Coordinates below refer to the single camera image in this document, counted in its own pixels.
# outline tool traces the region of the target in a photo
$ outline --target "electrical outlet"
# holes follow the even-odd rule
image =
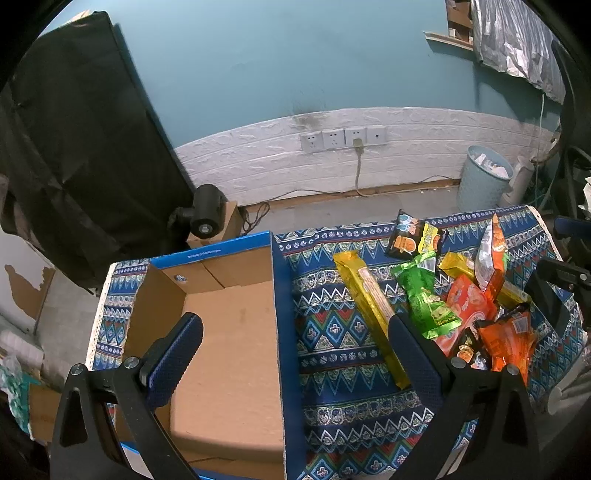
[[[309,132],[300,134],[301,149],[306,153],[322,152],[324,140],[322,132]]]
[[[322,130],[322,138],[324,139],[324,148],[329,150],[331,148],[345,148],[345,132],[341,128],[339,130]]]
[[[349,127],[345,128],[345,145],[347,147],[353,146],[353,140],[360,138],[363,144],[367,144],[367,135],[365,127]]]
[[[381,145],[386,143],[386,127],[383,125],[372,125],[366,127],[367,144]]]

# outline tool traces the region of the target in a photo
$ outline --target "wooden baseboard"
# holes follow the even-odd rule
[[[404,183],[401,185],[386,185],[383,187],[370,187],[367,189],[359,189],[364,195],[381,195],[387,193],[400,193],[410,192],[413,190],[424,190],[424,189],[445,189],[454,187],[460,184],[460,180],[433,180],[423,181],[420,183]],[[355,190],[349,190],[348,192],[335,192],[335,193],[317,193],[314,195],[304,195],[300,197],[292,197],[288,199],[272,200],[269,203],[271,209],[283,209],[294,207],[298,205],[305,205],[307,203],[326,202],[327,200],[335,200],[339,198],[347,197],[358,197],[359,193]],[[254,213],[259,208],[261,203],[255,203],[253,205],[244,206],[248,213]]]

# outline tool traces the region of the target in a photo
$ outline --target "blue cardboard box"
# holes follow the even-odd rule
[[[202,318],[203,343],[157,412],[161,424],[209,476],[296,480],[306,446],[291,274],[273,235],[152,259],[124,357],[141,356],[187,311]]]

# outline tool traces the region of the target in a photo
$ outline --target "patterned fabric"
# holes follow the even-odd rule
[[[540,258],[557,256],[535,210],[509,207],[431,222],[449,233],[443,252],[462,252],[473,258],[494,212],[499,215],[509,246],[507,278],[523,288]],[[300,383],[309,446],[307,466],[300,480],[339,480],[360,473],[394,471],[433,418],[414,390],[400,391],[393,383],[332,260],[336,252],[358,250],[394,310],[406,311],[404,290],[389,269],[395,262],[384,254],[394,226],[392,222],[378,222],[275,236],[293,271]],[[89,345],[93,369],[121,363],[135,293],[148,263],[148,259],[121,262],[107,278],[96,340]],[[440,272],[435,291],[445,295],[452,282]],[[532,325],[540,339],[528,383],[534,404],[539,404],[560,380],[586,343],[578,305],[568,292],[556,292],[569,309],[571,321],[559,338],[534,308]],[[474,428],[475,422],[466,423],[456,446],[468,442]]]

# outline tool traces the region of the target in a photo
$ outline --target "screw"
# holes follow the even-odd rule
[[[519,369],[515,365],[513,365],[513,364],[508,364],[507,365],[507,371],[511,375],[519,375],[519,373],[520,373]]]
[[[455,356],[452,358],[452,366],[456,368],[464,368],[467,365],[463,358]]]
[[[207,235],[213,231],[213,227],[208,223],[204,223],[203,225],[199,225],[199,232]]]
[[[125,362],[123,362],[123,366],[125,368],[134,368],[137,367],[139,364],[139,358],[137,358],[136,356],[130,356],[128,359],[125,360]]]
[[[83,364],[76,364],[72,368],[70,368],[70,373],[72,375],[80,375],[84,371],[85,368],[86,368],[86,366]]]

